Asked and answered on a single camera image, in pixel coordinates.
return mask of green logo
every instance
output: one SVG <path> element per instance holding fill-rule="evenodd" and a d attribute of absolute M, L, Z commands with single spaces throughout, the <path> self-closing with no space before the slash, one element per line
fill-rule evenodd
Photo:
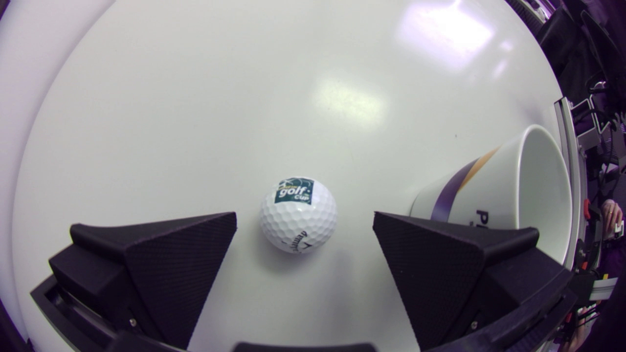
<path fill-rule="evenodd" d="M 299 177 L 280 181 L 274 203 L 300 202 L 311 204 L 314 182 L 313 180 Z"/>

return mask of white table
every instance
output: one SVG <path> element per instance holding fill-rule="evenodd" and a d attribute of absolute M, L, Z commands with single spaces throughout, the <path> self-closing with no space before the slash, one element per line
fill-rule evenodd
<path fill-rule="evenodd" d="M 120 0 L 52 85 L 21 166 L 16 285 L 38 351 L 68 347 L 30 290 L 70 224 L 234 210 L 238 231 L 189 349 L 238 341 L 418 345 L 371 229 L 419 190 L 532 123 L 559 140 L 561 97 L 501 0 Z M 333 238 L 294 256 L 260 233 L 294 175 L 337 201 Z"/>

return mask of white golf ball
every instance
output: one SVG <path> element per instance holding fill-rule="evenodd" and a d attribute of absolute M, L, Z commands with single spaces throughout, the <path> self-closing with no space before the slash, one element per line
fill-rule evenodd
<path fill-rule="evenodd" d="M 261 228 L 276 247 L 301 254 L 323 245 L 335 231 L 337 204 L 320 182 L 306 177 L 280 181 L 261 206 Z"/>

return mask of purple stripe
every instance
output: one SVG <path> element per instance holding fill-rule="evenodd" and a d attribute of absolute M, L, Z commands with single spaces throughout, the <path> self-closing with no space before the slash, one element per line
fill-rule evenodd
<path fill-rule="evenodd" d="M 463 180 L 468 175 L 471 170 L 471 167 L 478 161 L 478 159 L 472 161 L 471 163 L 465 165 L 461 170 L 454 174 L 450 178 L 450 181 L 446 183 L 446 185 L 441 190 L 439 194 L 439 198 L 434 203 L 433 213 L 431 215 L 431 220 L 435 221 L 443 221 L 447 222 L 450 217 L 450 211 L 452 210 L 452 203 L 454 203 L 454 198 L 456 198 L 456 193 L 459 192 L 459 188 L 461 188 L 461 184 Z"/>

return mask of paper cup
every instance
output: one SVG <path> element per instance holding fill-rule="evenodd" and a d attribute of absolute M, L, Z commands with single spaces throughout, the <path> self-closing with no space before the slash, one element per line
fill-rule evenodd
<path fill-rule="evenodd" d="M 561 151 L 543 127 L 532 125 L 422 189 L 411 216 L 490 229 L 536 227 L 537 248 L 563 264 L 572 193 Z"/>

